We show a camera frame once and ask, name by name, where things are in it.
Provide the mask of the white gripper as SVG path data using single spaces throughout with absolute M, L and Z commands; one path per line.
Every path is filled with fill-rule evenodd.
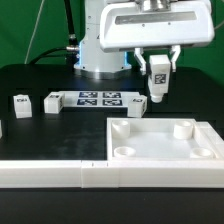
M 146 74 L 143 49 L 171 47 L 172 71 L 181 46 L 205 46 L 214 38 L 209 0 L 172 2 L 169 11 L 142 12 L 136 2 L 107 5 L 100 19 L 100 45 L 105 52 L 131 51 Z

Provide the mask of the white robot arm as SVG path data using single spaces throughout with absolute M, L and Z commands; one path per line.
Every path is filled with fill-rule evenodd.
M 74 69 L 110 79 L 131 69 L 133 51 L 142 70 L 148 49 L 206 46 L 214 38 L 210 0 L 85 0 L 85 35 Z

